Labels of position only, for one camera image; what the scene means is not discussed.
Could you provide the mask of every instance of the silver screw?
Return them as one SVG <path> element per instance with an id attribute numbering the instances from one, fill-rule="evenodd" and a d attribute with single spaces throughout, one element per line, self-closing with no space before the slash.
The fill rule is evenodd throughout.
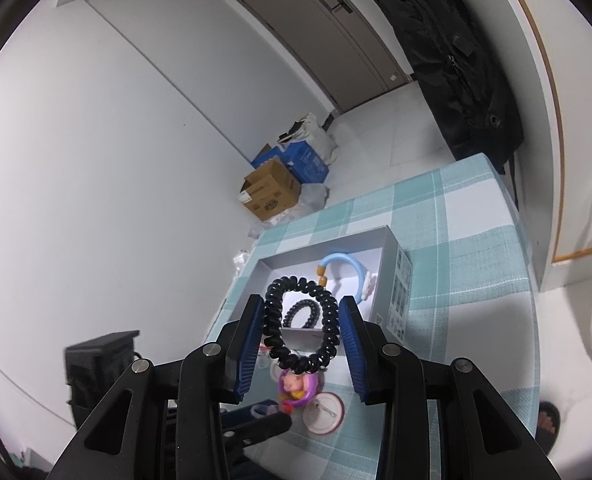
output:
<path id="1" fill-rule="evenodd" d="M 456 359 L 454 366 L 459 372 L 463 372 L 464 374 L 468 374 L 474 369 L 474 365 L 467 359 Z"/>
<path id="2" fill-rule="evenodd" d="M 390 357 L 396 357 L 400 354 L 400 346 L 394 343 L 387 343 L 382 346 L 382 352 Z"/>
<path id="3" fill-rule="evenodd" d="M 218 343 L 207 343 L 202 347 L 202 353 L 205 355 L 218 355 L 220 354 L 220 345 Z"/>
<path id="4" fill-rule="evenodd" d="M 132 372 L 140 374 L 150 367 L 150 362 L 147 359 L 138 359 L 132 363 Z"/>

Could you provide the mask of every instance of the teal and white tablecloth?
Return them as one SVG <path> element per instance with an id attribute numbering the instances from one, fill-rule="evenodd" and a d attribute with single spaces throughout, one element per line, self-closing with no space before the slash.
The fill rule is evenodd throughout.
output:
<path id="1" fill-rule="evenodd" d="M 528 244 L 505 186 L 483 155 L 264 232 L 209 339 L 227 322 L 259 258 L 383 225 L 413 265 L 406 348 L 446 364 L 471 359 L 534 433 L 540 369 Z M 324 390 L 345 403 L 337 431 L 311 434 L 297 412 L 289 432 L 248 448 L 247 455 L 285 480 L 372 480 L 383 407 L 360 403 L 340 356 L 325 372 Z M 276 384 L 268 370 L 257 369 L 246 404 L 268 397 L 276 397 Z M 431 478 L 438 480 L 435 407 L 429 414 Z"/>

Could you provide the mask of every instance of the black bag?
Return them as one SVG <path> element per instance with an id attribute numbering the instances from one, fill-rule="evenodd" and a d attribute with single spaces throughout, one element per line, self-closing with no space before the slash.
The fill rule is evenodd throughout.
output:
<path id="1" fill-rule="evenodd" d="M 513 180 L 522 142 L 516 100 L 463 0 L 376 1 L 456 160 L 485 153 L 500 174 L 509 161 Z"/>

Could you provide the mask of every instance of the door frame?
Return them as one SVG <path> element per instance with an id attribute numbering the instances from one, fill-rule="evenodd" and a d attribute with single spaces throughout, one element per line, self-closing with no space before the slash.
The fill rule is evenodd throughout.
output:
<path id="1" fill-rule="evenodd" d="M 390 57 L 391 61 L 394 63 L 394 65 L 398 68 L 398 73 L 403 76 L 401 78 L 401 84 L 399 86 L 396 86 L 394 88 L 390 88 L 387 89 L 381 93 L 379 93 L 378 95 L 375 95 L 374 97 L 367 99 L 365 101 L 362 101 L 360 103 L 358 103 L 356 106 L 352 107 L 352 108 L 348 108 L 347 110 L 343 110 L 342 107 L 339 106 L 338 102 L 334 99 L 334 97 L 327 91 L 327 88 L 321 83 L 321 81 L 318 79 L 318 77 L 316 76 L 316 74 L 314 72 L 311 71 L 310 67 L 300 58 L 300 56 L 291 48 L 291 46 L 289 46 L 289 44 L 287 44 L 285 41 L 283 41 L 283 38 L 276 33 L 276 31 L 272 28 L 271 25 L 269 25 L 269 23 L 267 23 L 262 16 L 260 16 L 254 9 L 252 9 L 251 7 L 249 7 L 243 0 L 236 0 L 239 4 L 241 4 L 248 12 L 250 12 L 254 18 L 256 18 L 262 25 L 263 27 L 266 28 L 266 30 L 269 31 L 269 33 L 271 33 L 273 35 L 273 37 L 276 38 L 277 41 L 279 41 L 279 43 L 281 43 L 281 45 L 283 47 L 285 47 L 285 49 L 294 57 L 294 59 L 300 64 L 300 66 L 309 74 L 309 76 L 314 80 L 314 82 L 318 85 L 318 87 L 320 88 L 320 90 L 327 96 L 327 98 L 329 98 L 329 100 L 332 102 L 332 104 L 336 107 L 336 109 L 341 113 L 344 114 L 350 110 L 353 110 L 354 108 L 357 108 L 359 106 L 361 106 L 362 104 L 372 101 L 375 98 L 378 98 L 382 95 L 387 94 L 388 92 L 391 92 L 397 88 L 400 88 L 401 86 L 404 86 L 410 82 L 412 82 L 412 78 L 410 78 L 409 74 L 407 74 L 398 64 L 398 62 L 396 61 L 396 59 L 392 56 L 390 50 L 387 48 L 387 46 L 383 43 L 383 40 L 381 39 L 380 35 L 378 35 L 376 33 L 376 31 L 374 30 L 374 28 L 372 27 L 372 24 L 362 15 L 362 13 L 356 8 L 356 6 L 354 5 L 354 3 L 351 0 L 345 0 L 346 3 L 348 3 L 351 7 L 353 12 L 356 13 L 357 16 L 360 17 L 360 19 L 363 21 L 363 23 L 369 28 L 369 30 L 371 30 L 372 34 L 374 35 L 374 37 L 377 39 L 377 41 L 380 43 L 380 45 L 383 47 L 383 49 L 385 50 L 385 52 L 387 53 L 387 55 Z M 321 7 L 322 10 L 327 11 L 327 12 L 332 12 L 332 8 L 329 7 L 329 5 L 327 5 L 327 3 L 323 0 L 313 0 L 317 6 Z M 356 51 L 359 53 L 359 55 L 367 62 L 367 65 L 369 67 L 370 70 L 372 70 L 372 72 L 375 70 L 375 67 L 372 65 L 371 60 L 369 59 L 369 57 L 367 56 L 367 54 L 365 54 L 365 52 L 363 51 L 363 49 L 361 48 L 360 44 L 356 42 L 356 40 L 348 33 L 347 30 L 345 30 L 344 27 L 339 26 L 338 27 L 340 32 L 347 38 L 347 40 L 352 43 L 353 46 L 355 46 Z M 381 78 L 382 76 L 378 73 L 375 72 L 375 75 L 378 76 L 378 78 Z"/>

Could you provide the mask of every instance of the black slipper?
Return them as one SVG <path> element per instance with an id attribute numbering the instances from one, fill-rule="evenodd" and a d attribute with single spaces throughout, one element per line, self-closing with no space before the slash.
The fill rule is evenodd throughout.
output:
<path id="1" fill-rule="evenodd" d="M 544 428 L 536 427 L 536 443 L 545 452 L 546 455 L 550 454 L 551 449 L 556 444 L 556 438 L 560 431 L 560 412 L 558 408 L 551 402 L 541 402 L 538 406 L 538 415 L 545 413 L 551 419 L 551 425 L 554 427 L 554 433 Z"/>

